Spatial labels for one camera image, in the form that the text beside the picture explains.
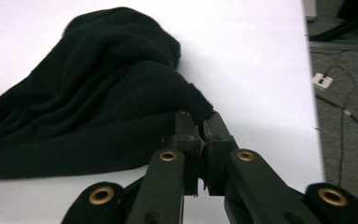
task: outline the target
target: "black cloth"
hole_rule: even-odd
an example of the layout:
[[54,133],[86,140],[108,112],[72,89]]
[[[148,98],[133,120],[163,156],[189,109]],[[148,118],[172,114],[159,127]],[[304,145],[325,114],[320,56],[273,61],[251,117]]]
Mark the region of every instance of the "black cloth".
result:
[[0,96],[0,179],[147,164],[174,133],[176,110],[199,125],[213,111],[175,72],[179,58],[179,43],[130,8],[74,18],[31,74]]

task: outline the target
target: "white outlet box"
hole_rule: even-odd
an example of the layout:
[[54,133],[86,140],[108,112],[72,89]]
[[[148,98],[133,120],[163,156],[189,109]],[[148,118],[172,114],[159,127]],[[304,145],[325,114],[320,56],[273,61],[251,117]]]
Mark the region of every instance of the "white outlet box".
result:
[[331,83],[333,83],[333,80],[331,77],[325,77],[321,73],[315,74],[315,76],[312,78],[312,83],[323,90],[330,87]]

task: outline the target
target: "gray carpet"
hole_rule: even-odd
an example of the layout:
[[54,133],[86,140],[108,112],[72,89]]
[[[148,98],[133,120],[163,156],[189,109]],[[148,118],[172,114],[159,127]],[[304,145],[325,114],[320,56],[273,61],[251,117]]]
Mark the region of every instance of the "gray carpet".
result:
[[[317,35],[342,22],[336,15],[343,0],[318,1],[318,20],[309,23],[309,34]],[[358,29],[340,39],[358,40]],[[313,73],[334,79],[332,86],[317,94],[346,107],[358,118],[358,51],[310,49]],[[326,181],[358,196],[358,125],[335,107],[317,100]],[[343,155],[342,169],[340,158]]]

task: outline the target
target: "white table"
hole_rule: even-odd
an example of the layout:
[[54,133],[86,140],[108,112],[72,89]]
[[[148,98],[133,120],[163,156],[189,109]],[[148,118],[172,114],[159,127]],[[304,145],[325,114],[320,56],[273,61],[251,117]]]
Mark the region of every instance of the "white table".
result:
[[[77,15],[132,7],[182,45],[178,71],[219,111],[240,147],[261,154],[291,187],[324,181],[301,2],[0,1],[0,94],[28,76]],[[0,181],[0,223],[60,223],[97,182],[123,187],[145,167],[112,174]],[[184,223],[228,223],[223,198],[186,197]]]

